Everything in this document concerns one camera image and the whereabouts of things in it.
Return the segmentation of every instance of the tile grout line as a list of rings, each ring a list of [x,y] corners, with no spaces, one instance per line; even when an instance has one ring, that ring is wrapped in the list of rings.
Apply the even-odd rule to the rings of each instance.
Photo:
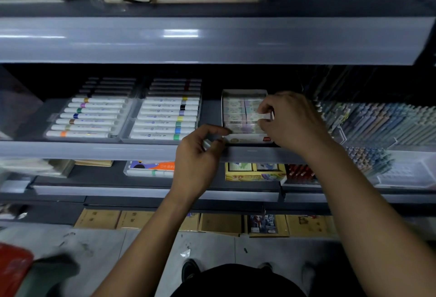
[[[120,258],[120,256],[121,256],[121,251],[123,250],[124,242],[126,241],[126,235],[127,235],[127,229],[126,229],[126,231],[124,232],[123,243],[121,244],[121,248],[119,249],[118,260],[119,260],[119,258]]]

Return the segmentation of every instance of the person's left hand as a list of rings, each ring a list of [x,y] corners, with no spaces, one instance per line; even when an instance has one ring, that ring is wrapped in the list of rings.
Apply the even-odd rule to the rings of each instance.
[[[219,139],[204,151],[203,140],[207,134],[228,135],[229,131],[220,126],[202,125],[183,138],[177,147],[170,192],[187,206],[191,206],[211,184],[225,147],[223,140]]]

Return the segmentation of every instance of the white cardboard box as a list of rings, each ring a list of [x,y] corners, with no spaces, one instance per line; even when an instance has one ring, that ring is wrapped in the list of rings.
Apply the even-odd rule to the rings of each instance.
[[[268,95],[268,92],[264,89],[224,89],[221,94],[221,126],[224,126],[223,119],[223,97],[225,95]],[[243,143],[257,143],[268,144],[273,141],[271,138],[263,134],[229,134],[224,136],[224,139],[230,144],[243,144]]]

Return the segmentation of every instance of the forearm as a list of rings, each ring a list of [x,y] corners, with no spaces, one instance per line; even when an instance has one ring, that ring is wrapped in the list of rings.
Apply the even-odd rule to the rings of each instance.
[[[152,295],[189,209],[170,191],[93,297]]]
[[[436,295],[436,260],[335,143],[308,155],[348,258],[369,296]]]

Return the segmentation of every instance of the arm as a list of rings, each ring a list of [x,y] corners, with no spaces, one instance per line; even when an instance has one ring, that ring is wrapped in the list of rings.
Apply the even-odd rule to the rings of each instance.
[[[436,296],[436,256],[326,132],[308,100],[283,92],[259,106],[277,144],[301,155],[319,179],[352,267],[368,296]]]
[[[216,174],[224,143],[216,140],[204,151],[208,133],[227,135],[228,131],[202,125],[181,141],[170,192],[93,297],[154,295],[180,225]]]

